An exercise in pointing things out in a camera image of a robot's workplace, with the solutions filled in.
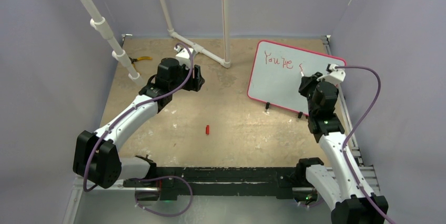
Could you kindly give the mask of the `red-framed whiteboard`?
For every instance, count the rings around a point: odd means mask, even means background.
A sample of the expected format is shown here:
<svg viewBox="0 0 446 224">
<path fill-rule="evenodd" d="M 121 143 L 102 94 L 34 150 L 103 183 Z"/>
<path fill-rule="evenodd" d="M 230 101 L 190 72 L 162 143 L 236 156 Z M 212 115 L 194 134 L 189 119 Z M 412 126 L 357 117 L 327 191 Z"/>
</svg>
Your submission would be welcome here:
<svg viewBox="0 0 446 224">
<path fill-rule="evenodd" d="M 249 98 L 294 112 L 308 114 L 307 99 L 298 88 L 305 76 L 326 74 L 328 64 L 345 66 L 344 59 L 261 40 L 256 49 L 247 95 Z"/>
</svg>

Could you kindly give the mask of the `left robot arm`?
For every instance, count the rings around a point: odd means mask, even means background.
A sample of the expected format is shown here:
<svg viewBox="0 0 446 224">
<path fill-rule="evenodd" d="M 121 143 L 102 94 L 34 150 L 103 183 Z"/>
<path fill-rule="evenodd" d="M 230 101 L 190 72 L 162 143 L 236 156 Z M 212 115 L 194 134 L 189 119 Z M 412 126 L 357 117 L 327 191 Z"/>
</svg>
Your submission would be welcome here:
<svg viewBox="0 0 446 224">
<path fill-rule="evenodd" d="M 84 130 L 78 135 L 73 172 L 104 189 L 126 179 L 152 186 L 157 179 L 156 163 L 143 156 L 122 158 L 119 150 L 137 129 L 172 101 L 175 92 L 198 92 L 204 83 L 199 65 L 176 58 L 162 59 L 157 73 L 124 111 L 94 132 Z"/>
</svg>

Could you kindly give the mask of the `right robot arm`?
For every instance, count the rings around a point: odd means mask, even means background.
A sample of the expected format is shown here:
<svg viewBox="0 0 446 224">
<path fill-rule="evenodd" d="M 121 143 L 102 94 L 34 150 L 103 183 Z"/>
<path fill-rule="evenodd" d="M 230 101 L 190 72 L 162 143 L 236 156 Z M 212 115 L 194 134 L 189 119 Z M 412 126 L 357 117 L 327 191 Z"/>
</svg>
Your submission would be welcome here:
<svg viewBox="0 0 446 224">
<path fill-rule="evenodd" d="M 298 92 L 308 104 L 308 127 L 331 163 L 333 176 L 313 159 L 301 159 L 295 172 L 296 181 L 311 184 L 330 208 L 332 223 L 384 223 L 389 205 L 368 184 L 345 143 L 346 134 L 335 105 L 336 85 L 320 80 L 322 74 L 303 76 Z"/>
</svg>

